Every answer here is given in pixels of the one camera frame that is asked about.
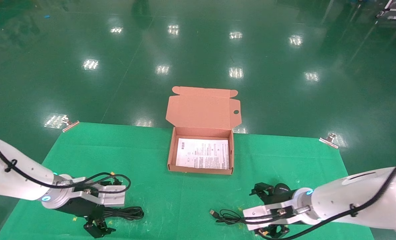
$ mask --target screw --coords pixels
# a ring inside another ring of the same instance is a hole
[[[277,212],[279,213],[279,215],[283,215],[283,214],[286,214],[286,211],[285,211],[285,209],[283,209],[283,208],[279,208],[278,210],[277,210]]]

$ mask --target black cable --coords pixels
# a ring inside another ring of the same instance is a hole
[[[344,211],[342,213],[339,213],[339,214],[337,214],[335,216],[332,216],[332,217],[330,217],[330,218],[328,218],[326,220],[323,220],[322,222],[320,222],[320,223],[318,223],[316,225],[313,225],[312,227],[310,227],[310,228],[308,228],[308,229],[306,229],[304,231],[301,231],[298,234],[294,234],[291,237],[271,238],[271,237],[267,237],[267,236],[263,235],[260,231],[257,231],[257,232],[264,239],[270,239],[270,240],[292,240],[292,239],[296,239],[297,237],[301,237],[301,236],[303,236],[305,234],[308,234],[309,232],[311,232],[311,231],[313,231],[313,230],[315,230],[317,228],[320,228],[320,227],[322,227],[323,225],[325,225],[325,224],[327,224],[329,222],[332,222],[332,221],[334,221],[336,219],[339,219],[341,217],[345,217],[347,215],[357,214],[359,211],[362,211],[365,208],[368,208],[369,206],[373,205],[375,202],[377,202],[383,196],[383,194],[385,194],[385,192],[387,191],[390,183],[393,181],[393,179],[395,177],[396,177],[396,167],[392,170],[392,172],[389,174],[389,176],[387,177],[387,179],[385,180],[383,185],[379,188],[377,193],[370,200],[368,200],[367,202],[365,202],[364,204],[362,204],[359,207],[355,207],[353,209],[350,209],[350,210]]]
[[[263,216],[258,216],[258,217],[241,217],[238,213],[236,213],[232,210],[228,210],[228,209],[220,210],[220,214],[218,214],[214,210],[211,210],[210,214],[216,219],[216,222],[224,222],[227,225],[232,225],[232,224],[236,224],[236,223],[258,225],[258,224],[274,222],[274,221],[281,219],[281,217],[277,214],[268,214],[268,215],[263,215]],[[267,219],[267,218],[271,218],[271,219],[258,221],[258,222],[248,222],[247,221],[247,220],[259,220],[259,219]]]
[[[141,207],[128,208],[104,208],[103,217],[122,217],[125,220],[139,220],[142,219],[145,213]]]
[[[39,180],[37,180],[37,179],[34,179],[34,178],[32,178],[31,176],[29,176],[29,175],[27,175],[26,173],[24,173],[22,170],[20,170],[18,167],[16,167],[12,162],[10,162],[10,161],[4,156],[4,154],[2,154],[1,151],[0,151],[0,159],[1,159],[5,164],[7,164],[7,166],[8,166],[9,169],[14,170],[15,172],[17,172],[18,174],[20,174],[22,177],[26,178],[27,180],[32,181],[32,182],[34,182],[34,183],[36,183],[36,184],[38,184],[38,185],[44,186],[44,187],[57,188],[57,189],[65,189],[65,188],[71,188],[71,187],[89,187],[89,186],[98,184],[99,182],[105,181],[105,180],[107,180],[107,179],[111,179],[111,178],[116,179],[116,177],[122,177],[122,178],[124,178],[125,180],[127,180],[128,185],[125,187],[125,189],[120,190],[120,191],[99,191],[99,190],[95,190],[95,191],[93,191],[93,192],[96,192],[96,193],[123,193],[123,192],[127,191],[128,188],[130,188],[130,186],[131,186],[131,181],[130,181],[130,179],[129,179],[127,176],[122,175],[122,174],[114,174],[114,175],[112,175],[112,174],[110,174],[110,173],[98,173],[98,174],[96,174],[96,175],[94,175],[94,176],[91,176],[91,177],[85,179],[84,181],[80,181],[80,182],[73,183],[73,184],[69,184],[69,185],[52,185],[52,184],[47,184],[47,183],[45,183],[45,182],[39,181]],[[98,180],[98,181],[96,181],[96,182],[87,183],[88,181],[91,181],[92,179],[95,179],[96,177],[99,177],[99,176],[107,176],[107,177],[105,177],[105,178],[103,178],[103,179],[100,179],[100,180]]]

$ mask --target white cart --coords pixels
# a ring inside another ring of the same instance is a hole
[[[396,4],[396,0],[389,0],[385,8],[376,15],[376,18],[383,16],[386,12],[396,12],[396,9],[390,8],[391,5],[395,5],[395,4]],[[387,19],[396,20],[396,16],[388,16]]]

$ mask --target usb connector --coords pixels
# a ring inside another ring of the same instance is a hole
[[[211,210],[211,211],[210,211],[210,214],[211,214],[211,216],[213,216],[215,219],[220,219],[220,215],[219,215],[216,211]]]

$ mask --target cart wheel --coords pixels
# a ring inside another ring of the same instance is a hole
[[[376,18],[379,18],[379,17],[383,16],[384,13],[385,13],[385,11],[380,11],[380,12],[376,15]]]

